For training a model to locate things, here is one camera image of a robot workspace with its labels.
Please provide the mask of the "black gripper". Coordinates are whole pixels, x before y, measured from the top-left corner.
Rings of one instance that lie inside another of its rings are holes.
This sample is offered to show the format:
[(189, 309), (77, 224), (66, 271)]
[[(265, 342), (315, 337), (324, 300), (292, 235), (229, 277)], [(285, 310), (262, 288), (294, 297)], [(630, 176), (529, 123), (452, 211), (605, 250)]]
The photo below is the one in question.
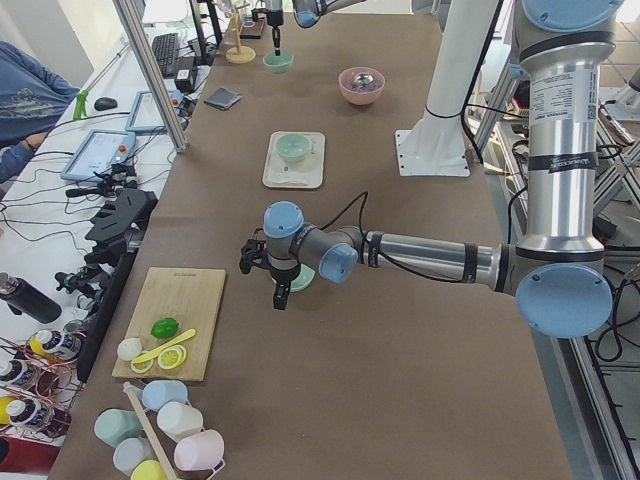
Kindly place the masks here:
[(301, 264), (288, 269), (279, 269), (274, 266), (269, 268), (271, 278), (277, 283), (273, 294), (273, 308), (285, 310), (291, 290), (291, 283), (300, 275)]
[(281, 34), (280, 27), (283, 25), (282, 10), (268, 10), (266, 12), (267, 24), (272, 28), (272, 40), (274, 45), (274, 54), (281, 55)]

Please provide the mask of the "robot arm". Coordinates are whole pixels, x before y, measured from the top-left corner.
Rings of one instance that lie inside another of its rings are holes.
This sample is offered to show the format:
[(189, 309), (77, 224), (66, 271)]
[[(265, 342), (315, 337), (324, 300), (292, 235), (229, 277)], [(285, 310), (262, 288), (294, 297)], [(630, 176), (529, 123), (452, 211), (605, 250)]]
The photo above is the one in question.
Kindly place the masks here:
[[(360, 0), (293, 0), (293, 13), (296, 23), (301, 28), (313, 27), (321, 17), (328, 13), (360, 3)], [(272, 29), (274, 53), (281, 55), (281, 32), (284, 25), (284, 9), (281, 0), (267, 0), (264, 2), (266, 23)]]
[[(464, 112), (503, 1), (451, 1), (424, 114), (397, 130), (402, 176), (461, 176), (467, 167)], [(624, 1), (515, 1), (511, 60), (530, 81), (527, 220), (522, 238), (496, 247), (410, 237), (357, 227), (325, 231), (289, 201), (265, 211), (256, 264), (286, 309), (301, 265), (345, 282), (356, 263), (391, 264), (423, 278), (484, 284), (512, 295), (527, 323), (557, 338), (598, 330), (613, 311), (602, 274), (604, 246), (593, 235), (599, 66), (615, 49)]]

